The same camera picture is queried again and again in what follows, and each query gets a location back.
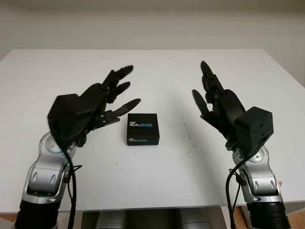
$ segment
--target robotic arm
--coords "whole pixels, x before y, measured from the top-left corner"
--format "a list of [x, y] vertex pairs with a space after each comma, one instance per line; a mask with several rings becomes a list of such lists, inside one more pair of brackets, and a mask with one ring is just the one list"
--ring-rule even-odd
[[272, 113], [257, 107], [246, 111], [233, 91], [223, 89], [217, 76], [204, 61], [201, 62], [201, 70], [205, 98], [207, 103], [213, 105], [213, 109], [209, 111], [199, 92], [193, 90], [200, 117], [225, 137], [225, 146], [227, 150], [233, 151], [233, 161], [236, 164], [226, 181], [231, 228], [235, 229], [235, 224], [229, 183], [231, 177], [236, 175], [250, 212], [252, 227], [289, 229], [280, 188], [269, 167], [269, 153], [264, 147], [273, 134]]
[[73, 228], [76, 206], [75, 166], [71, 158], [76, 147], [86, 143], [87, 134], [100, 127], [118, 122], [119, 117], [132, 110], [141, 100], [132, 100], [115, 111], [105, 111], [130, 82], [119, 81], [133, 66], [111, 70], [105, 81], [91, 85], [81, 96], [57, 96], [49, 114], [50, 132], [39, 142], [39, 156], [29, 169], [22, 193], [16, 229], [56, 229], [58, 209], [66, 185], [72, 177], [71, 212], [68, 228]]

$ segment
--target white table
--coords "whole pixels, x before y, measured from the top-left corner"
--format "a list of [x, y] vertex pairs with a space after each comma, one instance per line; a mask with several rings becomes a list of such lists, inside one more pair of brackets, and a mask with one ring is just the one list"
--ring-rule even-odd
[[[13, 50], [0, 62], [0, 212], [19, 210], [20, 196], [46, 115], [57, 95], [81, 94], [110, 69], [134, 64], [121, 106], [141, 98], [134, 113], [157, 113], [158, 146], [127, 146], [127, 116], [91, 132], [73, 161], [77, 210], [226, 205], [225, 180], [234, 166], [222, 135], [199, 118], [191, 90], [203, 91], [206, 60], [246, 109], [271, 111], [266, 143], [287, 202], [305, 200], [305, 89], [263, 50]], [[232, 196], [237, 190], [234, 179]], [[238, 204], [244, 204], [242, 195]], [[69, 210], [67, 195], [60, 210]]]

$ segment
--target cardboard box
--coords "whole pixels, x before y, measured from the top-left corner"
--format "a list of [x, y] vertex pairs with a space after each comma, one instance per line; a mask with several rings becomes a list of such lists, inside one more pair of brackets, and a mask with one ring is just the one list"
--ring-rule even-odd
[[157, 145], [159, 138], [157, 114], [128, 114], [127, 145]]

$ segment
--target white wall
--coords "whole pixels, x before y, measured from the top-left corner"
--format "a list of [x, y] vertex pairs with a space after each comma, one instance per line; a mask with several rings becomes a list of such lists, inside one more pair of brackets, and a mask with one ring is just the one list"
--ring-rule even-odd
[[[147, 4], [143, 2], [157, 5], [144, 7]], [[269, 0], [275, 7], [271, 4], [265, 8], [251, 0], [230, 1], [233, 5], [207, 0], [206, 8], [204, 0], [179, 0], [175, 7], [171, 7], [175, 1], [168, 0], [169, 5], [161, 2], [133, 0], [131, 7], [123, 0], [2, 3], [0, 58], [13, 48], [263, 48], [305, 85], [302, 1]], [[139, 4], [143, 9], [135, 9]]]

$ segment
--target wire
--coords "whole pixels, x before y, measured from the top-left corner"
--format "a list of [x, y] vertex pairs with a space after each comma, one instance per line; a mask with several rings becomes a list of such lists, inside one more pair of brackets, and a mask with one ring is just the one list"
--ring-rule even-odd
[[247, 160], [249, 160], [251, 157], [247, 157], [244, 160], [242, 160], [240, 163], [238, 163], [232, 170], [230, 170], [230, 173], [227, 177], [227, 180], [225, 182], [225, 195], [227, 198], [228, 208], [229, 208], [229, 215], [230, 215], [230, 222], [231, 222], [231, 229], [235, 229], [235, 223], [234, 223], [234, 216], [232, 211], [232, 205], [231, 205], [231, 199], [230, 199], [230, 191], [229, 191], [229, 185], [230, 180], [233, 175], [235, 175], [236, 171], [242, 166]]
[[234, 204], [233, 204], [233, 208], [232, 208], [233, 216], [234, 216], [234, 208], [235, 208], [235, 205], [236, 205], [236, 202], [237, 202], [237, 198], [238, 198], [240, 186], [241, 186], [241, 185], [239, 184], [239, 185], [238, 185], [238, 189], [237, 189], [237, 193], [236, 193], [236, 196], [235, 196], [235, 201], [234, 201]]
[[[74, 165], [72, 163], [71, 157], [68, 154], [67, 150], [62, 150], [63, 154], [67, 158], [68, 164], [70, 168], [74, 168]], [[71, 192], [69, 191], [69, 196], [71, 199], [71, 209], [70, 209], [70, 217], [69, 217], [69, 223], [68, 223], [68, 229], [73, 229], [74, 225], [74, 217], [75, 217], [75, 211], [76, 211], [76, 176], [74, 169], [71, 169], [71, 177], [72, 177], [72, 190], [73, 195], [71, 196]]]
[[[74, 172], [76, 172], [78, 169], [80, 169], [82, 167], [82, 165], [79, 166], [74, 166]], [[70, 190], [70, 182], [68, 182], [68, 193], [69, 193], [69, 197], [70, 199], [72, 199], [72, 194], [71, 194], [71, 190]]]

